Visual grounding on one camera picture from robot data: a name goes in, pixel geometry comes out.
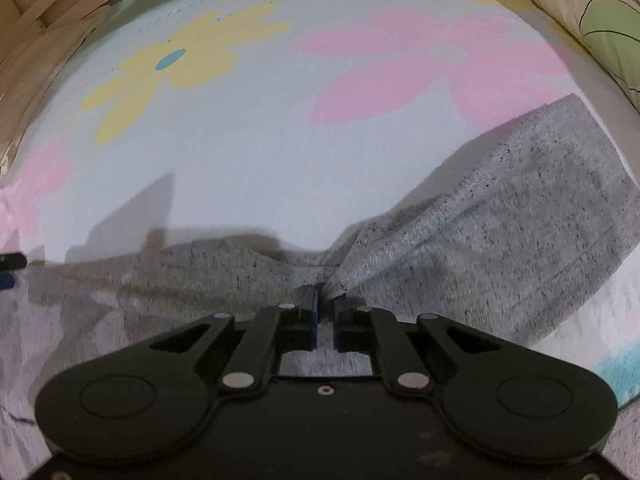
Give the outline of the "wooden bed frame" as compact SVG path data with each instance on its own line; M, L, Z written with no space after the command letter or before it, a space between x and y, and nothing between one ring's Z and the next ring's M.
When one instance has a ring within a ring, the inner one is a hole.
M1 173L14 162L44 94L114 0L1 0Z

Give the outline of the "floral light blue bedsheet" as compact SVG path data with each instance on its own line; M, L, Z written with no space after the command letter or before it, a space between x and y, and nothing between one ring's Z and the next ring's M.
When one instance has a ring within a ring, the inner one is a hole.
M528 0L125 0L27 127L1 246L50 266L206 238L324 252L569 94L638 174L638 112Z

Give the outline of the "grey melange pants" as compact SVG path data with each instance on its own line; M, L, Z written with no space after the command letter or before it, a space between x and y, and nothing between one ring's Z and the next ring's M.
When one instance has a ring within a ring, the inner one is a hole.
M362 222L326 252L210 238L26 270L1 296L2 477L48 459L34 403L56 373L217 310L297 301L307 285L526 346L550 334L638 246L637 185L577 96L465 149L447 193Z

